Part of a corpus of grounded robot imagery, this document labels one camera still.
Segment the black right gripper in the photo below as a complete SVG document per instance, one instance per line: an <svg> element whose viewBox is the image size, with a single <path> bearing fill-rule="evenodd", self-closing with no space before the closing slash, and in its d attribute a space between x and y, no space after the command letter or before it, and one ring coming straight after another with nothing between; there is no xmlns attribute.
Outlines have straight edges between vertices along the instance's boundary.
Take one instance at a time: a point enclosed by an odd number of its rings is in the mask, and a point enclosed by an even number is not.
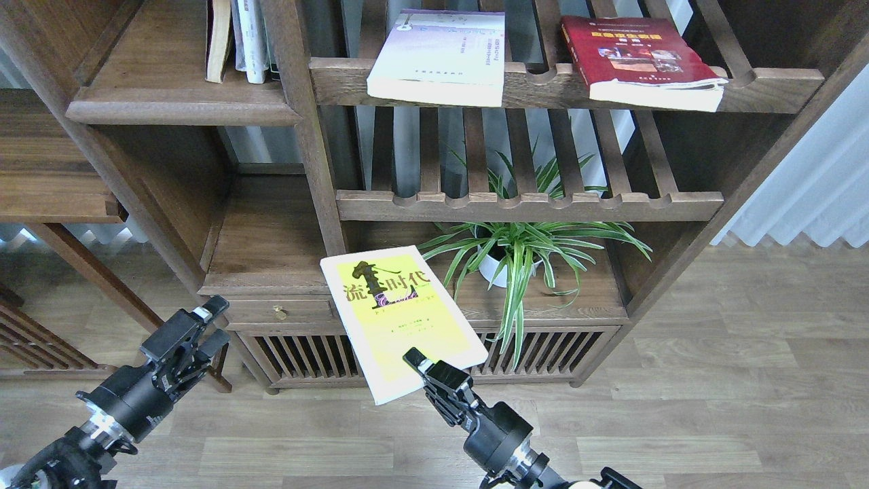
<svg viewBox="0 0 869 489"><path fill-rule="evenodd" d="M534 464L533 427L506 403L486 406L472 390L473 380L443 360L432 362L417 348L404 362L423 379L426 397L449 425L468 431L464 451L490 476L524 476Z"/></svg>

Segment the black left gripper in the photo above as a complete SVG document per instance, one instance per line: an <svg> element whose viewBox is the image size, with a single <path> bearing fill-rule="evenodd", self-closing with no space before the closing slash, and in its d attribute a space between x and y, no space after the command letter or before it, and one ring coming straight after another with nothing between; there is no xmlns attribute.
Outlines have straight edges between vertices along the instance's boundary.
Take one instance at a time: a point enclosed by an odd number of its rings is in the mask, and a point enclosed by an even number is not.
<svg viewBox="0 0 869 489"><path fill-rule="evenodd" d="M221 329L199 342L228 308L225 298L212 296L193 312L177 310L140 347L146 363L122 366L92 392L77 392L91 411L81 426L85 435L96 443L142 442L229 344L229 334Z"/></svg>

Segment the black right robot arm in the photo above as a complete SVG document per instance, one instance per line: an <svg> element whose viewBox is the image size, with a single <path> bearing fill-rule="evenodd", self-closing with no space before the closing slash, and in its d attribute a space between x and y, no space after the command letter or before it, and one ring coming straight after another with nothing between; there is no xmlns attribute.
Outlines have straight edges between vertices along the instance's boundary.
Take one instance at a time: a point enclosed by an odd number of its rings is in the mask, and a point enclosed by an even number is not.
<svg viewBox="0 0 869 489"><path fill-rule="evenodd" d="M472 390L474 380L443 360L432 362L416 348L403 356L423 380L426 398L448 425L468 433L464 451L486 476L481 488L509 484L515 488L637 488L628 477L610 467L600 479L568 481L549 467L549 457L530 447L533 427L509 405L486 406Z"/></svg>

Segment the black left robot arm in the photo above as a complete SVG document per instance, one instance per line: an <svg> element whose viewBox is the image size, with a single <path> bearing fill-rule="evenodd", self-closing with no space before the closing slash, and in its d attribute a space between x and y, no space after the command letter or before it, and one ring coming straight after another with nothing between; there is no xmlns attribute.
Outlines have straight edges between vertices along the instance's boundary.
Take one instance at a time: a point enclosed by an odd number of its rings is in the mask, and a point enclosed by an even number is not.
<svg viewBox="0 0 869 489"><path fill-rule="evenodd" d="M174 404L206 374L217 353L229 343L226 331L207 327L229 308L221 296L202 306L177 310L141 346L146 361L125 365L92 392L77 392L91 411L73 427L21 465L2 471L3 488L114 488L106 474L117 453L137 453L142 442L172 411Z"/></svg>

